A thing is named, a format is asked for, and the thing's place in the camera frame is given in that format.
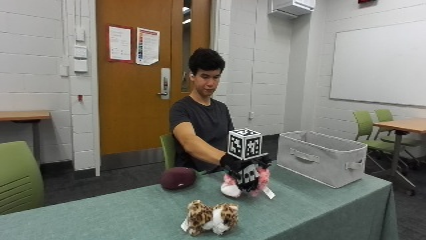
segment gray storage basket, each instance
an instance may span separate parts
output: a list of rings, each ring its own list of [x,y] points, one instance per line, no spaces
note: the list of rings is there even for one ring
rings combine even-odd
[[[340,188],[363,178],[367,152],[367,144],[321,133],[281,133],[277,164]]]

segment black t-shirt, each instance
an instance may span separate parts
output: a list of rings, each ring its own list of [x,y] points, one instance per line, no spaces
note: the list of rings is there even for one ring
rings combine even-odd
[[[198,103],[187,96],[179,100],[171,109],[171,131],[183,123],[191,122],[196,135],[214,147],[227,151],[228,132],[235,129],[227,105],[212,99],[211,106]],[[218,166],[194,158],[175,138],[178,167],[195,168],[199,171],[212,170]]]

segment man's arm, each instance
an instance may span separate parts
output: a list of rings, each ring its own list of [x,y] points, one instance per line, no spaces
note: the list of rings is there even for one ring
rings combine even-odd
[[[186,152],[204,162],[220,165],[226,152],[212,147],[198,135],[191,122],[182,122],[174,129],[174,135]]]

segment table leg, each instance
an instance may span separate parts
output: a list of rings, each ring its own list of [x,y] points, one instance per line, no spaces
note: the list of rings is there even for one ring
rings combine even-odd
[[[391,176],[395,177],[397,175],[397,168],[400,162],[400,152],[401,152],[401,141],[403,141],[404,132],[396,131],[396,143],[395,143],[395,154],[392,159],[392,171]]]
[[[396,131],[396,143],[395,143],[396,147],[395,147],[395,154],[392,159],[392,168],[385,171],[375,172],[372,175],[392,181],[396,185],[399,184],[401,185],[401,187],[415,192],[416,185],[397,170],[399,162],[400,162],[401,141],[403,141],[403,135],[405,134],[407,132],[404,131],[399,131],[399,130]]]
[[[40,165],[42,163],[42,158],[40,158],[40,128],[39,128],[39,122],[40,121],[34,121],[32,122],[32,143],[34,143],[34,148],[35,148],[35,158],[36,161]]]

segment paper sign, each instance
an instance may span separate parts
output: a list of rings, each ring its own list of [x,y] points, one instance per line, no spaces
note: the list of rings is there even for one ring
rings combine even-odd
[[[108,27],[110,60],[132,60],[132,29],[116,26]]]
[[[160,32],[138,28],[136,63],[152,65],[159,62]]]

